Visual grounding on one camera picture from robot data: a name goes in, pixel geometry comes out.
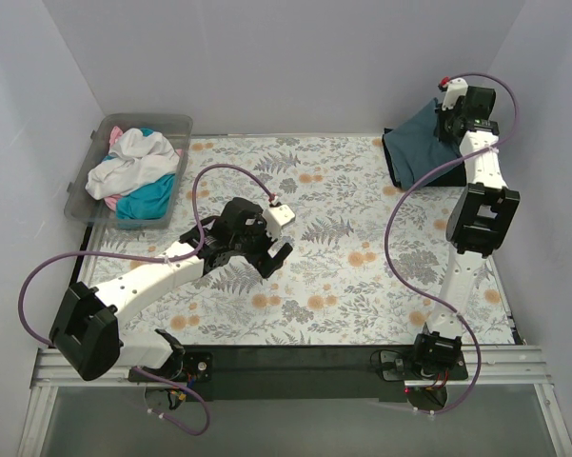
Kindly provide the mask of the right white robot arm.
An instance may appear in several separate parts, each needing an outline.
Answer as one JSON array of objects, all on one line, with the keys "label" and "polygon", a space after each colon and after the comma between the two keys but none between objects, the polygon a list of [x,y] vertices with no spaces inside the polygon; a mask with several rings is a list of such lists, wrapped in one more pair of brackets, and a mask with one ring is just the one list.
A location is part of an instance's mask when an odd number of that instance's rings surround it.
[{"label": "right white robot arm", "polygon": [[493,89],[470,86],[463,78],[441,83],[436,136],[459,147],[467,184],[446,227],[450,243],[445,277],[435,310],[417,336],[411,365],[423,378],[445,377],[463,363],[464,325],[472,289],[486,260],[501,247],[520,203],[503,179],[498,124],[490,119]]}]

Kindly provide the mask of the blue grey t shirt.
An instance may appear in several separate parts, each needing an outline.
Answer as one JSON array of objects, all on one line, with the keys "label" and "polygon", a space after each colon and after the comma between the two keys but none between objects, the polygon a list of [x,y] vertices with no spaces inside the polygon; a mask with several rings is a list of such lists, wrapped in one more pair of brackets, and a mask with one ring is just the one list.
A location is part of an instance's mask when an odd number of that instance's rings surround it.
[{"label": "blue grey t shirt", "polygon": [[389,176],[399,189],[409,190],[433,169],[461,156],[457,145],[441,142],[435,135],[438,105],[433,98],[403,124],[384,131]]}]

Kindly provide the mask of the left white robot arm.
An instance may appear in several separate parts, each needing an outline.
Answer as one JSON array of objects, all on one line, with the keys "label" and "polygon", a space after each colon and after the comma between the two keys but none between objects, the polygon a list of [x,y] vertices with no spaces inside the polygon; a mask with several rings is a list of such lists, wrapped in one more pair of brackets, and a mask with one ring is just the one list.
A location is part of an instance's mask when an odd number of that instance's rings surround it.
[{"label": "left white robot arm", "polygon": [[218,216],[202,220],[159,256],[155,263],[89,287],[70,286],[52,324],[49,339],[85,381],[114,367],[142,368],[165,381],[184,376],[184,346],[162,329],[122,335],[125,325],[168,293],[194,282],[233,257],[244,258],[266,279],[281,268],[292,246],[270,250],[293,210],[281,203],[266,209],[240,197]]}]

